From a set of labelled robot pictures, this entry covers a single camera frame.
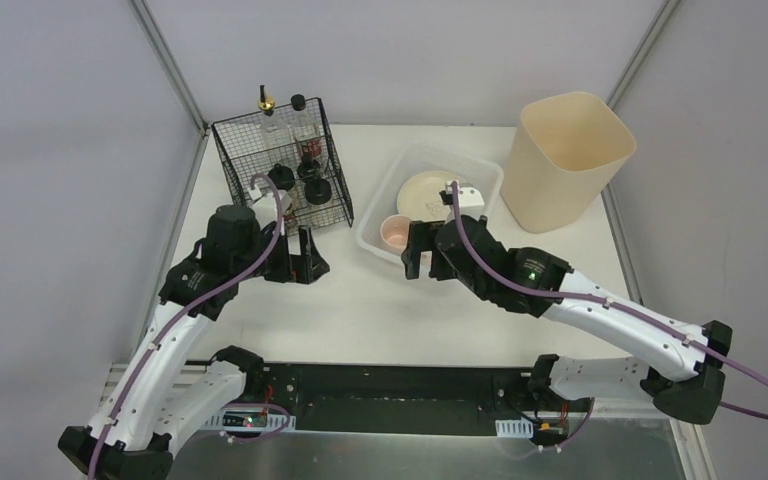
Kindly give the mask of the black base frame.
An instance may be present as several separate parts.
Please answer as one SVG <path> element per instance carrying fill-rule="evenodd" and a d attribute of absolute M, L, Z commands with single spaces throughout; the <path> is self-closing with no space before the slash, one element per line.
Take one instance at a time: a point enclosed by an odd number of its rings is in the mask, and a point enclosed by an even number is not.
<path fill-rule="evenodd" d="M 527 389 L 528 368 L 266 363 L 249 393 L 208 427 L 240 433 L 272 430 L 282 422 L 295 432 L 407 434 L 524 438 L 532 422 L 556 423 L 561 412 L 576 425 L 594 419 L 665 419 L 653 406 L 625 399 L 565 401 Z"/>

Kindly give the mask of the small dark spice jar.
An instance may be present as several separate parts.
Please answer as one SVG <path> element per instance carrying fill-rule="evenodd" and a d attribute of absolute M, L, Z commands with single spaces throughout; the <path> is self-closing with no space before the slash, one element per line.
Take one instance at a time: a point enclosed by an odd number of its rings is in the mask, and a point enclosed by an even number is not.
<path fill-rule="evenodd" d="M 293 219 L 295 217 L 296 207 L 297 207 L 297 202 L 292 198 L 290 198 L 283 212 L 283 217 L 286 221 L 289 221 L 290 219 Z"/>

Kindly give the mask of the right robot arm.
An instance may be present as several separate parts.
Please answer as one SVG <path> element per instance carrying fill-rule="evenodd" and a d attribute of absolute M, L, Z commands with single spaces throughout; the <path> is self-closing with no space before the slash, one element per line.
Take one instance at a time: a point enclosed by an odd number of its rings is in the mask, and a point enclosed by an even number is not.
<path fill-rule="evenodd" d="M 464 244 L 454 221 L 409 225 L 401 255 L 416 279 L 423 253 L 430 277 L 456 279 L 482 301 L 511 313 L 559 322 L 604 340 L 623 358 L 580 360 L 539 356 L 528 388 L 568 400 L 586 397 L 650 401 L 687 423 L 709 424 L 721 405 L 732 329 L 719 322 L 685 323 L 616 297 L 567 261 L 535 247 L 507 249 L 485 219 L 464 216 Z"/>

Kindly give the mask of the beige trash bin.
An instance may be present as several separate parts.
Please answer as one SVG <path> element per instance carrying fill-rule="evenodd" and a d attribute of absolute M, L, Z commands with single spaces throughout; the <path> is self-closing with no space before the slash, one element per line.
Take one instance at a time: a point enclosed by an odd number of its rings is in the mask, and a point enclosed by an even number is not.
<path fill-rule="evenodd" d="M 523 107 L 500 194 L 524 230 L 544 233 L 576 221 L 635 153 L 614 111 L 584 91 Z"/>

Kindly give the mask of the black lid jar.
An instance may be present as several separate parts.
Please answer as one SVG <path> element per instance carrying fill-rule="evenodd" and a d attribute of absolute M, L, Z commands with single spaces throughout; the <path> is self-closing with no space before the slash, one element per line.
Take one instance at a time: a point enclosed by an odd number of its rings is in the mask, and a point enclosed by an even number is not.
<path fill-rule="evenodd" d="M 281 163 L 275 163 L 268 171 L 267 176 L 279 190 L 291 191 L 295 187 L 295 174 L 293 170 Z"/>
<path fill-rule="evenodd" d="M 332 187 L 324 178 L 314 178 L 304 185 L 304 196 L 312 209 L 322 209 L 332 200 Z"/>
<path fill-rule="evenodd" d="M 296 173 L 302 182 L 307 183 L 321 177 L 321 165 L 310 152 L 305 152 L 301 156 Z"/>

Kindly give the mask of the gold cap oil bottle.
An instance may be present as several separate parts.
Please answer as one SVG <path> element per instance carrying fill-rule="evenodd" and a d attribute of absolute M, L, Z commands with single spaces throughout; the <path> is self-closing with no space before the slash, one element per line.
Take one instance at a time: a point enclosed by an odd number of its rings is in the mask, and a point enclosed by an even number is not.
<path fill-rule="evenodd" d="M 288 146 L 292 141 L 289 128 L 276 113 L 276 103 L 263 84 L 259 86 L 257 106 L 261 112 L 259 131 L 264 149 L 269 151 Z"/>

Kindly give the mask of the red label sauce bottle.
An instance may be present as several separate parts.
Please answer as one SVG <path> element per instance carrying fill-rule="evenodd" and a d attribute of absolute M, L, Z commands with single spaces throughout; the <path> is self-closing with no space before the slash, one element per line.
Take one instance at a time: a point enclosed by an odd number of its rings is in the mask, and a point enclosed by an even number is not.
<path fill-rule="evenodd" d="M 293 109 L 290 125 L 292 136 L 302 154 L 309 154 L 318 160 L 322 154 L 320 124 L 307 107 L 307 100 L 302 94 L 293 95 L 290 103 Z"/>

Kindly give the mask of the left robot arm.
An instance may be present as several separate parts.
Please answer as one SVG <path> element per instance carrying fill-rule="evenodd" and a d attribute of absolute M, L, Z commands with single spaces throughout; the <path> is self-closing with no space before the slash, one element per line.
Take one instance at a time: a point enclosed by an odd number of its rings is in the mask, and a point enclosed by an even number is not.
<path fill-rule="evenodd" d="M 169 395 L 193 348 L 241 282 L 312 284 L 327 274 L 312 229 L 289 250 L 274 208 L 217 208 L 206 234 L 166 276 L 146 334 L 123 378 L 84 426 L 69 426 L 59 450 L 90 479 L 164 479 L 183 444 L 221 408 L 240 401 L 270 411 L 264 360 L 241 347 L 214 354 L 200 380 Z"/>

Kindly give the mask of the white plastic basket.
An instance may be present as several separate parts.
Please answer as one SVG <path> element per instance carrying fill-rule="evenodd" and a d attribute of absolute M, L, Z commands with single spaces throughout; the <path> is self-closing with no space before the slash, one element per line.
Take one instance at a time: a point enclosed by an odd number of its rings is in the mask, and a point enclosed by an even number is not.
<path fill-rule="evenodd" d="M 457 153 L 433 143 L 412 142 L 405 146 L 376 184 L 355 232 L 355 239 L 360 248 L 391 263 L 401 262 L 399 255 L 382 247 L 380 226 L 387 217 L 400 215 L 396 201 L 402 185 L 416 174 L 433 170 L 454 173 L 460 178 L 457 182 L 461 186 L 466 183 L 475 186 L 486 202 L 484 215 L 490 215 L 499 198 L 504 178 L 502 168 L 498 164 Z"/>

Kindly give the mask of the cream plate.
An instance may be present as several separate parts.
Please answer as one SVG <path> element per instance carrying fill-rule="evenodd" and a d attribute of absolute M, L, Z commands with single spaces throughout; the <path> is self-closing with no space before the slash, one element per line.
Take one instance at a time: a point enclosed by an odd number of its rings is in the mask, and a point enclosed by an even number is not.
<path fill-rule="evenodd" d="M 445 220 L 451 208 L 443 203 L 440 192 L 452 181 L 460 181 L 454 173 L 433 170 L 412 176 L 397 195 L 397 211 L 414 221 Z"/>

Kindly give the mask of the pink mug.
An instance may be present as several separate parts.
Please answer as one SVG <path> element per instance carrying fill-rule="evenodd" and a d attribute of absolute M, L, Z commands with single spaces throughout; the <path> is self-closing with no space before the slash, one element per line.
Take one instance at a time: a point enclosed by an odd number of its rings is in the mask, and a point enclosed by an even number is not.
<path fill-rule="evenodd" d="M 380 226 L 382 247 L 393 254 L 400 255 L 407 245 L 411 219 L 404 215 L 391 215 Z"/>

